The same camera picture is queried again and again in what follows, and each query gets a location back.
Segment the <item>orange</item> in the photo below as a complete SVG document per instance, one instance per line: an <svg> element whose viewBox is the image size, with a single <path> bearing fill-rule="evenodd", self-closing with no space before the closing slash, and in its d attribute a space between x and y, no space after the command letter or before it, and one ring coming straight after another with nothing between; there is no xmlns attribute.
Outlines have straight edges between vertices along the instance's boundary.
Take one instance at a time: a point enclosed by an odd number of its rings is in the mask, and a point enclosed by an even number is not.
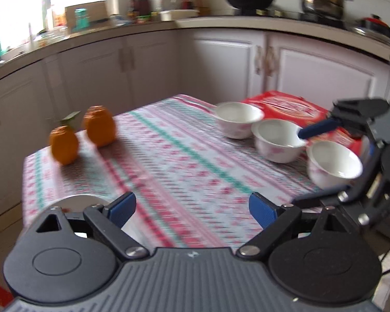
<svg viewBox="0 0 390 312"><path fill-rule="evenodd" d="M87 110L83 119L83 127L90 141L98 148L115 140L113 116L103 106L93 106Z"/></svg>
<svg viewBox="0 0 390 312"><path fill-rule="evenodd" d="M71 164L78 157L78 138L69 126L52 130L49 135L52 156L62 165Z"/></svg>

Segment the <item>wooden floor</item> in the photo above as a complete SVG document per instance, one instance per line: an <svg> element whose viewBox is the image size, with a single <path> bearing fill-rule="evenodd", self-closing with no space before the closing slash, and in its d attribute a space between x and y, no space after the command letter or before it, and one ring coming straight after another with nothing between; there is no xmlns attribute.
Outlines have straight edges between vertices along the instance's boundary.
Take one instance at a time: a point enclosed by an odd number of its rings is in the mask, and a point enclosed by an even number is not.
<svg viewBox="0 0 390 312"><path fill-rule="evenodd" d="M23 228L22 220L18 220L14 224L7 227L5 230L0 232L0 286L8 290L7 285L3 278L2 268L3 262L7 255L16 243L17 237Z"/></svg>

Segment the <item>screw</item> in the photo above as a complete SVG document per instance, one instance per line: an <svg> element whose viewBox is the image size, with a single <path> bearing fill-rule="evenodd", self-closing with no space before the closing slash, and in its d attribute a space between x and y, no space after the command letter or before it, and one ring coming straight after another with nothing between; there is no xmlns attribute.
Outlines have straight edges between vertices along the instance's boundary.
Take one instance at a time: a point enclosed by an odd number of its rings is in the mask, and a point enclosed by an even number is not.
<svg viewBox="0 0 390 312"><path fill-rule="evenodd" d="M148 256L149 251L143 246L133 246L126 250L126 255L130 258L140 259Z"/></svg>
<svg viewBox="0 0 390 312"><path fill-rule="evenodd" d="M366 213L362 213L360 214L360 216L358 216L358 222L360 223L360 225L368 225L368 223L370 222L370 218L368 218L367 214Z"/></svg>
<svg viewBox="0 0 390 312"><path fill-rule="evenodd" d="M260 249L255 245L242 246L240 247L239 251L243 256L249 257L256 256L260 253Z"/></svg>
<svg viewBox="0 0 390 312"><path fill-rule="evenodd" d="M346 202L347 199L348 199L348 194L345 192L345 191L341 191L339 194L338 194L338 199L341 201L341 202Z"/></svg>

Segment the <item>table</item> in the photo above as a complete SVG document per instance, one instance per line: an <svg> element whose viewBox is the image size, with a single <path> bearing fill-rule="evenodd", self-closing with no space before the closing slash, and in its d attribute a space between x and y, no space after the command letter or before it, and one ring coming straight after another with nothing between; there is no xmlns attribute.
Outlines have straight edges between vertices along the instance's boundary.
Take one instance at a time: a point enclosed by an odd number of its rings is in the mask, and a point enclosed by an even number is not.
<svg viewBox="0 0 390 312"><path fill-rule="evenodd" d="M79 132L78 160L60 166L49 147L24 163L23 219L28 225L58 199L82 193L137 198L135 222L150 244L237 248L261 229L248 210L258 191L280 205L314 190L305 156L277 165L253 139L222 136L212 105L177 95L115 117L117 141L96 149Z"/></svg>

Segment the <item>striped tablecloth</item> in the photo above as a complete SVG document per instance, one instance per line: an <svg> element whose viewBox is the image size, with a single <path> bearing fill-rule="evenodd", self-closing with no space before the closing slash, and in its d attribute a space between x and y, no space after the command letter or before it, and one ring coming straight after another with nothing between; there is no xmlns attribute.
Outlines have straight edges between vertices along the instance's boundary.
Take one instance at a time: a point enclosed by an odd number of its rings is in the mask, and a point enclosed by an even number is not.
<svg viewBox="0 0 390 312"><path fill-rule="evenodd" d="M263 159L253 139L222 136L212 105L177 95L115 117L118 139L97 150L80 138L80 157L61 167L49 147L24 164L24 223L58 199L91 193L113 201L136 194L138 229L152 246L239 247L260 231L248 211L258 191L280 205L315 189L306 162Z"/></svg>

